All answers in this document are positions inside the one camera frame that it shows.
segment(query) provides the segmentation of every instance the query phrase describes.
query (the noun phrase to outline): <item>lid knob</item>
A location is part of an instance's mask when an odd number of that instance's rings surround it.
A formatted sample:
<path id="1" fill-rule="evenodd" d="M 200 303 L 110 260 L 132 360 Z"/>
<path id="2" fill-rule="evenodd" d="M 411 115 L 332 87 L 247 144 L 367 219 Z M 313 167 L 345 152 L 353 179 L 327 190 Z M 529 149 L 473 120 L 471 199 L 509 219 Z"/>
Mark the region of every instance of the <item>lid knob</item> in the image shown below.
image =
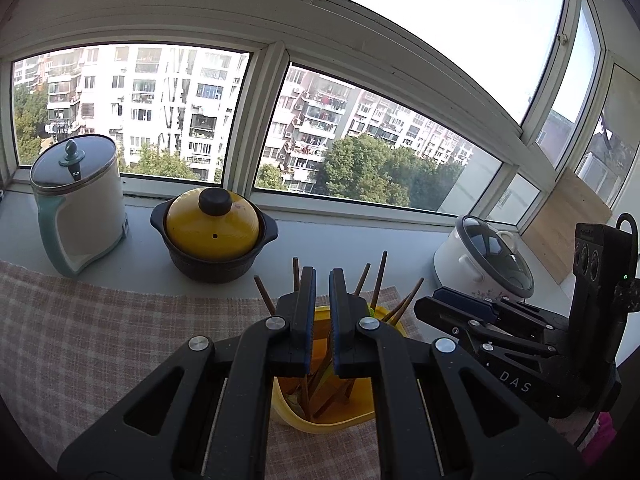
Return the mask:
<path id="1" fill-rule="evenodd" d="M 234 201 L 226 189 L 207 187 L 200 192 L 198 207 L 204 214 L 222 216 L 231 211 Z"/>
<path id="2" fill-rule="evenodd" d="M 58 163 L 60 166 L 72 166 L 77 164 L 84 158 L 84 151 L 78 150 L 78 145 L 73 139 L 69 139 L 65 145 L 65 158 L 61 158 Z"/>

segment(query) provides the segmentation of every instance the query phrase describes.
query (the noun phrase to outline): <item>silver bolt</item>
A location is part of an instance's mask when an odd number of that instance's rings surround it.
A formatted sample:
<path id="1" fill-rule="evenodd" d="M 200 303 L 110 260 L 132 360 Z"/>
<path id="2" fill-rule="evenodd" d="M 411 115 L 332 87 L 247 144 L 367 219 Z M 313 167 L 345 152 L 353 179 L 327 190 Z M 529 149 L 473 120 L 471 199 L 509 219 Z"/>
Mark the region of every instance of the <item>silver bolt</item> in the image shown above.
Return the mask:
<path id="1" fill-rule="evenodd" d="M 375 317 L 363 317 L 358 324 L 364 330 L 375 330 L 380 326 L 380 322 Z"/>
<path id="2" fill-rule="evenodd" d="M 209 340 L 203 335 L 197 335 L 189 339 L 189 348 L 194 352 L 199 352 L 200 350 L 204 350 L 209 346 Z"/>
<path id="3" fill-rule="evenodd" d="M 456 344 L 451 339 L 443 337 L 436 341 L 436 348 L 443 354 L 450 354 L 456 349 Z"/>
<path id="4" fill-rule="evenodd" d="M 264 324 L 269 330 L 280 330 L 286 325 L 286 322 L 280 316 L 272 316 L 268 317 Z"/>

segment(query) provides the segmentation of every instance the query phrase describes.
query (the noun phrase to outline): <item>yellow basket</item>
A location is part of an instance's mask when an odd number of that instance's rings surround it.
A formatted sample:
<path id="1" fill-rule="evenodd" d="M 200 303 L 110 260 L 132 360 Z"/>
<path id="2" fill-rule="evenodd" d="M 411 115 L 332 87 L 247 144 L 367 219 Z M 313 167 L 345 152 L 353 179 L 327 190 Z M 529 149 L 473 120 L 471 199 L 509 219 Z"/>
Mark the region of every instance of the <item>yellow basket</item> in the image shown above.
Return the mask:
<path id="1" fill-rule="evenodd" d="M 387 313 L 388 310 L 383 306 L 376 307 L 376 318 L 382 319 Z M 398 332 L 406 337 L 406 332 L 400 322 L 398 322 L 396 328 Z M 319 306 L 316 308 L 314 315 L 312 369 L 315 369 L 324 357 L 327 337 L 330 332 L 331 317 L 329 307 Z M 329 380 L 339 381 L 335 377 Z M 274 378 L 273 392 L 271 394 L 271 420 L 279 424 L 288 424 L 305 433 L 322 434 L 344 430 L 374 418 L 373 394 L 371 393 L 371 380 L 369 378 L 356 379 L 349 402 L 347 404 L 334 402 L 315 422 L 309 422 L 297 416 L 282 395 L 281 386 L 290 388 L 297 381 L 299 381 L 297 378 Z"/>

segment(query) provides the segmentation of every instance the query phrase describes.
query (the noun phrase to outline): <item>camera lens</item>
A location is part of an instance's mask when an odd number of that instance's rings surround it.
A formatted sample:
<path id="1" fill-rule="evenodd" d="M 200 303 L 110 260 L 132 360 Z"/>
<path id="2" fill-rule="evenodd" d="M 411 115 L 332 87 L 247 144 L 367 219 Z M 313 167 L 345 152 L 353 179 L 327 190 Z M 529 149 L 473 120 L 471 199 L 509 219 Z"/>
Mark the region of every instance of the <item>camera lens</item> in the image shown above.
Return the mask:
<path id="1" fill-rule="evenodd" d="M 591 274 L 591 279 L 593 281 L 596 280 L 599 266 L 600 266 L 600 262 L 598 260 L 598 253 L 596 251 L 593 251 L 593 254 L 591 255 L 591 265 L 590 265 L 590 274 Z"/>
<path id="2" fill-rule="evenodd" d="M 580 269 L 582 273 L 586 276 L 587 271 L 589 270 L 589 250 L 586 246 L 582 248 L 582 252 L 580 253 Z"/>

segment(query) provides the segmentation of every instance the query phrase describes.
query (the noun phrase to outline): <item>black lid knob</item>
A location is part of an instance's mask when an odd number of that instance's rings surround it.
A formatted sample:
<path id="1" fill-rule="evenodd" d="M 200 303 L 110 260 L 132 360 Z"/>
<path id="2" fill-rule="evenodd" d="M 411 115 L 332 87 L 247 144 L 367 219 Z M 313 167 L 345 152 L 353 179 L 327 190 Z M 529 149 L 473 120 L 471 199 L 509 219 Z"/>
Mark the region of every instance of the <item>black lid knob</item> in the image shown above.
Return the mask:
<path id="1" fill-rule="evenodd" d="M 231 211 L 234 201 L 226 189 L 207 187 L 200 192 L 198 207 L 204 214 L 222 216 Z"/>

